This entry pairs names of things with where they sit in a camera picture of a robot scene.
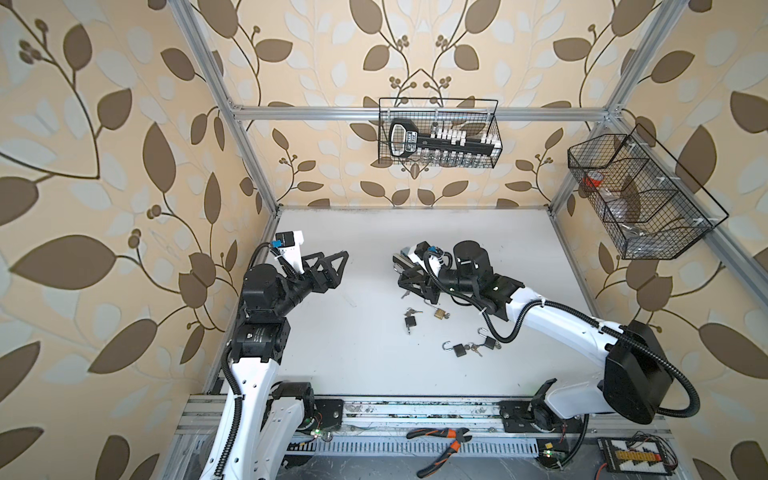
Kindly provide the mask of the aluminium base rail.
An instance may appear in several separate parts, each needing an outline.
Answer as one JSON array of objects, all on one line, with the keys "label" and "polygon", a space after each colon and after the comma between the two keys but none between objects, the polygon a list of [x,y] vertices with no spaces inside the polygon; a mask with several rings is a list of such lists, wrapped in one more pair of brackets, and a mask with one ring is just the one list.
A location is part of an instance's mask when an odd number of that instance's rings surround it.
[{"label": "aluminium base rail", "polygon": [[512,417],[519,403],[501,397],[320,397],[321,425],[296,433],[291,455],[432,457],[448,442],[434,437],[409,440],[416,428],[466,428],[472,439],[459,451],[464,457],[534,458],[566,452],[583,435],[630,438],[637,432],[664,439],[672,434],[664,418],[636,425],[617,414],[594,415],[586,428],[570,420],[552,432],[541,432]]}]

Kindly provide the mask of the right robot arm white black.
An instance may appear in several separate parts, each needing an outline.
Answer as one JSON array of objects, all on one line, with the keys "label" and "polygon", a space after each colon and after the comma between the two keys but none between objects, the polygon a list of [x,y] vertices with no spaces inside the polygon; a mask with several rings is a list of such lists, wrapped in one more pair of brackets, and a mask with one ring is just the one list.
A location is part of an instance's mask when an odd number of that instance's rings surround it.
[{"label": "right robot arm white black", "polygon": [[581,419],[576,443],[564,458],[540,458],[549,470],[561,470],[573,461],[594,415],[616,413],[648,425],[657,415],[691,418],[700,411],[693,383],[667,359],[648,325],[602,320],[547,299],[523,282],[495,272],[487,250],[476,241],[461,241],[452,251],[421,242],[395,254],[393,264],[403,290],[431,305],[447,295],[461,306],[475,308],[496,343],[510,344],[529,327],[601,368],[601,374],[591,377],[546,380],[520,414],[522,422],[543,432],[574,417]]}]

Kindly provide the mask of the red capped item in basket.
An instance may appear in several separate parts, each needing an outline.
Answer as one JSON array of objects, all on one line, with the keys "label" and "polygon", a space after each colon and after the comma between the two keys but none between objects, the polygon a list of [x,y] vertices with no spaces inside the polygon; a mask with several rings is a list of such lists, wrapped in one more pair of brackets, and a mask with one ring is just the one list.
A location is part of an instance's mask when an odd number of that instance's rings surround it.
[{"label": "red capped item in basket", "polygon": [[596,191],[603,183],[604,175],[600,171],[590,170],[583,178],[583,186],[585,190]]}]

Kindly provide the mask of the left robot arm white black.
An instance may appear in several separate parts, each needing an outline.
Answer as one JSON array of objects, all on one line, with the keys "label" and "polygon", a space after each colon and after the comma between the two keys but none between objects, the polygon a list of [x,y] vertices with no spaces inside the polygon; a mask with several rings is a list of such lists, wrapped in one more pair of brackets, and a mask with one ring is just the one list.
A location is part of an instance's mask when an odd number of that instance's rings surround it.
[{"label": "left robot arm white black", "polygon": [[243,277],[235,330],[220,357],[229,391],[204,479],[274,479],[297,432],[321,425],[308,382],[278,378],[291,327],[289,313],[312,293],[342,281],[346,251],[302,255],[295,232],[263,242],[275,264],[251,260]]}]

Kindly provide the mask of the black socket tool set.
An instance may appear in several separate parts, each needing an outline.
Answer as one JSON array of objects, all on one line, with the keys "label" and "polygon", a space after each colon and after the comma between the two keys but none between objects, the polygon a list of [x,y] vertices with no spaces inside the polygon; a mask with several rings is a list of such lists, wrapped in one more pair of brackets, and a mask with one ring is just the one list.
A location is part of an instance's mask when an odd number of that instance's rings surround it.
[{"label": "black socket tool set", "polygon": [[390,124],[384,142],[390,155],[397,158],[416,155],[422,159],[455,157],[471,161],[492,159],[502,151],[502,142],[495,134],[484,133],[480,139],[473,139],[464,130],[440,127],[421,133],[413,121],[403,118]]}]

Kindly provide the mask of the black power distribution board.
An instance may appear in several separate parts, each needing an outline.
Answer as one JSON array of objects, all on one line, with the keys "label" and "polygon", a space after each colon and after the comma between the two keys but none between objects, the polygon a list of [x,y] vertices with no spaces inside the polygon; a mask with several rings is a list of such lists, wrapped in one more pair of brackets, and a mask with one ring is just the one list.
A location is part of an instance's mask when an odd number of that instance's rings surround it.
[{"label": "black power distribution board", "polygon": [[608,472],[671,476],[679,467],[669,443],[657,436],[599,438],[597,444]]}]

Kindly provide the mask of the keys between black padlocks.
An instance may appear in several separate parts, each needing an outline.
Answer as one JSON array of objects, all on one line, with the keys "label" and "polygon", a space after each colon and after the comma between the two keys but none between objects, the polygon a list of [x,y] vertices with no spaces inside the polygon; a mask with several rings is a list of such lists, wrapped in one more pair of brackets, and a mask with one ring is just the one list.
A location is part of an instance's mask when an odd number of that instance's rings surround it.
[{"label": "keys between black padlocks", "polygon": [[467,348],[468,348],[469,350],[473,351],[474,353],[478,354],[479,356],[482,356],[482,354],[480,353],[480,350],[479,350],[479,346],[478,346],[477,344],[475,344],[475,343],[469,343],[469,344],[467,345]]}]

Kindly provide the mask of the black padlock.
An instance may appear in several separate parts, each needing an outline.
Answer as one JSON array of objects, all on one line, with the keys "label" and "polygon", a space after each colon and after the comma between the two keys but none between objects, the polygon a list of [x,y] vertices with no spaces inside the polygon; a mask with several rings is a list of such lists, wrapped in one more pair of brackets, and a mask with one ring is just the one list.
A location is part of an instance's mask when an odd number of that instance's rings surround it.
[{"label": "black padlock", "polygon": [[483,345],[489,350],[497,350],[502,348],[502,344],[486,328],[480,327],[477,330],[477,333],[484,338]]},{"label": "black padlock", "polygon": [[468,346],[462,343],[451,343],[450,341],[444,342],[441,348],[445,351],[451,351],[457,358],[461,358],[467,354]]},{"label": "black padlock", "polygon": [[413,315],[406,316],[404,323],[408,334],[411,334],[411,330],[417,325],[416,318]]}]

